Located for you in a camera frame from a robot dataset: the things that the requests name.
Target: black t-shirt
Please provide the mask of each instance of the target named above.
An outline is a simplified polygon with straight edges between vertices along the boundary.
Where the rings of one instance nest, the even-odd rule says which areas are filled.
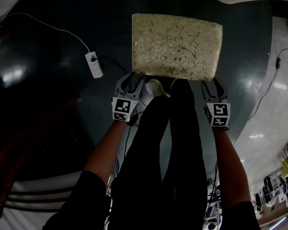
[[[82,172],[66,203],[47,221],[43,230],[103,230],[107,205],[104,182],[92,172]],[[202,219],[194,216],[192,220]],[[222,229],[260,229],[252,203],[242,202],[223,210]]]

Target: white power strip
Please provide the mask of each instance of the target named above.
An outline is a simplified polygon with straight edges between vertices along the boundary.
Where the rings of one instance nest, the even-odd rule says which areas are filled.
[[[86,61],[88,63],[88,66],[91,70],[93,77],[95,79],[101,78],[104,75],[104,73],[102,72],[102,69],[100,67],[100,64],[99,64],[99,61],[98,61],[98,58],[97,58],[95,51],[87,53],[85,55],[85,58],[86,58]]]

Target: leaf pattern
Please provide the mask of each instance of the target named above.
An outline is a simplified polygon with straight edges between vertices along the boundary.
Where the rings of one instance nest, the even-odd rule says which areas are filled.
[[[197,19],[132,16],[133,71],[189,80],[212,80],[222,45],[222,26]]]

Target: gray tile floor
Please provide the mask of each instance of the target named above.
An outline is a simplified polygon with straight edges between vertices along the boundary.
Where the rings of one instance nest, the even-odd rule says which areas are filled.
[[[283,48],[288,48],[287,22],[273,18],[268,70],[254,111],[275,75],[276,59]],[[282,149],[288,142],[288,50],[283,51],[280,58],[281,67],[269,93],[235,143],[252,190],[261,187],[261,182],[257,181],[281,167]]]

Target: floral patterned cushion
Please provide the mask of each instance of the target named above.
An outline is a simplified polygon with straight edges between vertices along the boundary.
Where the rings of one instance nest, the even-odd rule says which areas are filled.
[[[222,26],[161,14],[132,16],[135,73],[212,80],[222,45]]]

